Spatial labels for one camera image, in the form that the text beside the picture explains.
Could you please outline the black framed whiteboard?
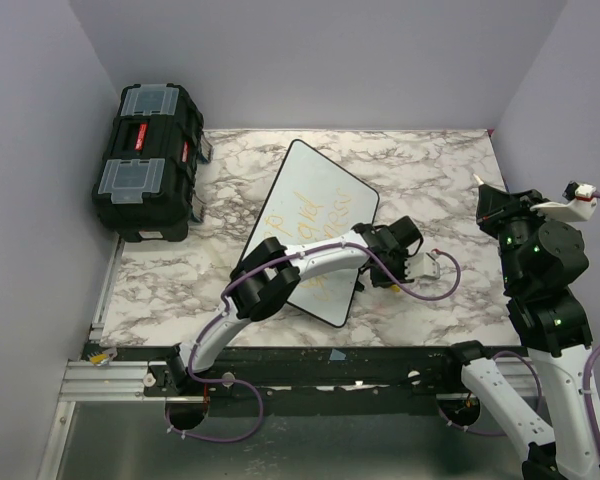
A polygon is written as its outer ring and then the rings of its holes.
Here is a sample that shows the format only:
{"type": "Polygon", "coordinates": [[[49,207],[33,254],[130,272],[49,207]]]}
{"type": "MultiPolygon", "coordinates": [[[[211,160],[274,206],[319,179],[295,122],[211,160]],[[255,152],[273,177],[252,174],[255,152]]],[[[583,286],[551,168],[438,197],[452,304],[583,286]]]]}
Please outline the black framed whiteboard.
{"type": "MultiPolygon", "coordinates": [[[[242,251],[247,256],[269,237],[283,245],[333,239],[358,224],[372,224],[379,193],[300,139],[289,145],[242,251]]],[[[321,274],[299,284],[289,304],[341,328],[349,316],[356,270],[321,274]]]]}

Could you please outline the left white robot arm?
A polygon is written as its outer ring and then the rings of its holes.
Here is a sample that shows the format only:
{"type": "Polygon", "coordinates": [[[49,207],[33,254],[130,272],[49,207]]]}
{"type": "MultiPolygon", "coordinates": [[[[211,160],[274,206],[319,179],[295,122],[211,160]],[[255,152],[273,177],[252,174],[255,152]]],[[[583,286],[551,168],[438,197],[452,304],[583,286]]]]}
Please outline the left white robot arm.
{"type": "Polygon", "coordinates": [[[263,240],[234,268],[220,303],[198,333],[177,344],[167,361],[167,382],[179,394],[194,393],[202,372],[251,323],[278,313],[298,285],[312,278],[351,270],[369,271],[372,285],[387,288],[407,281],[411,246],[424,238],[410,217],[390,225],[358,223],[341,236],[305,245],[263,240]]]}

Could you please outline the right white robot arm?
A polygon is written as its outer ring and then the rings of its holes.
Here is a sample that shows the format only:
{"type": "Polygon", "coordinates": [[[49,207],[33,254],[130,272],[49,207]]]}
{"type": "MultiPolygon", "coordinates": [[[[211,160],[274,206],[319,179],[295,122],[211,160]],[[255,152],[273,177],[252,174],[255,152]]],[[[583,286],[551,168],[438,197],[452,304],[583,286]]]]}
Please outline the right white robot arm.
{"type": "Polygon", "coordinates": [[[582,233],[600,193],[571,182],[564,202],[536,190],[478,188],[476,223],[498,242],[507,310],[535,369],[544,421],[503,378],[478,341],[454,344],[440,367],[449,390],[475,395],[513,444],[526,479],[600,479],[600,356],[584,307],[570,286],[589,266],[582,233]]]}

